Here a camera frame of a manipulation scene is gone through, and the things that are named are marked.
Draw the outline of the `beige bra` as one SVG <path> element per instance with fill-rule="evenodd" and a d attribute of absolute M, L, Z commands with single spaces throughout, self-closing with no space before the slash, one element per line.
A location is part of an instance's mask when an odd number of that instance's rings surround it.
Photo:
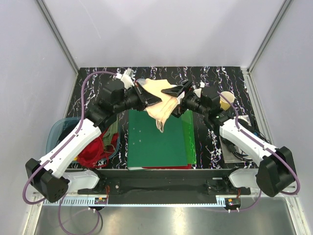
<path fill-rule="evenodd" d="M 161 102 L 145 109 L 148 115 L 156 121 L 156 127 L 161 133 L 164 131 L 166 120 L 178 105 L 176 97 L 164 94 L 161 90 L 172 88 L 173 86 L 166 79 L 152 80 L 147 78 L 144 80 L 143 88 L 161 99 Z"/>

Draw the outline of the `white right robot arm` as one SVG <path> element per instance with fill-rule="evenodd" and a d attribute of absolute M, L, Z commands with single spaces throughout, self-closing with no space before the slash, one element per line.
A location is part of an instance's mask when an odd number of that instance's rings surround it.
<path fill-rule="evenodd" d="M 203 115 L 206 127 L 222 139 L 228 140 L 246 153 L 256 168 L 239 168 L 222 181 L 224 192 L 233 194 L 239 188 L 258 188 L 269 197 L 282 193 L 297 195 L 300 182 L 296 174 L 292 152 L 285 146 L 278 148 L 257 137 L 239 123 L 238 114 L 227 114 L 222 107 L 225 101 L 230 107 L 233 102 L 225 93 L 205 86 L 192 88 L 191 81 L 163 89 L 162 93 L 175 97 L 179 105 L 173 115 L 180 117 L 186 110 Z"/>

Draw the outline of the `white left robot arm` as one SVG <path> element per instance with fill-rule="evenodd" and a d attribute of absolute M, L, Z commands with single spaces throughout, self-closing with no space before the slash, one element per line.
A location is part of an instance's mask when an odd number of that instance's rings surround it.
<path fill-rule="evenodd" d="M 117 114 L 129 109 L 143 111 L 161 101 L 138 83 L 125 87 L 119 79 L 107 82 L 98 102 L 83 112 L 82 120 L 68 136 L 38 161 L 30 159 L 26 163 L 27 183 L 51 203 L 61 199 L 67 192 L 81 189 L 102 193 L 106 182 L 96 170 L 67 172 L 67 167 L 88 144 L 117 120 Z"/>

